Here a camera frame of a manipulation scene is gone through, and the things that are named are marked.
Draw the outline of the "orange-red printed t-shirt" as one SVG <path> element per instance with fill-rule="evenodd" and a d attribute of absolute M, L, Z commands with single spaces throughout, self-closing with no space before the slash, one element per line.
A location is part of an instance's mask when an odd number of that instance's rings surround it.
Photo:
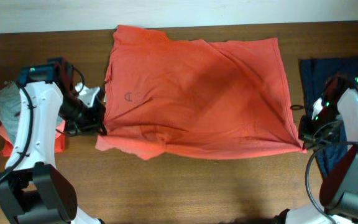
<path fill-rule="evenodd" d="M 301 152 L 278 39 L 171 40 L 120 25 L 105 77 L 100 151 L 245 159 Z"/>

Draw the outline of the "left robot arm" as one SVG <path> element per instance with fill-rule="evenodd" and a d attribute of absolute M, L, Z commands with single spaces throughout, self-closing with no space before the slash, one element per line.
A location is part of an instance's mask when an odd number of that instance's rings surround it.
<path fill-rule="evenodd" d="M 77 72 L 64 58 L 20 71 L 21 113 L 12 153 L 0 172 L 0 208 L 9 223 L 102 224 L 78 206 L 76 191 L 55 165 L 57 118 L 67 136 L 107 133 L 104 91 L 76 90 Z"/>

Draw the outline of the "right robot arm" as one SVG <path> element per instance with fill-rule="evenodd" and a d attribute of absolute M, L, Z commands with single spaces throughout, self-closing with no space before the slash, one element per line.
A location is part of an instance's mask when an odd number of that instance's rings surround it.
<path fill-rule="evenodd" d="M 330 78 L 313 105 L 312 116 L 300 121 L 299 139 L 313 150 L 305 170 L 310 203 L 284 210 L 274 223 L 358 223 L 358 78 Z M 347 152 L 323 179 L 319 197 L 310 190 L 312 162 L 330 147 L 346 146 Z"/>

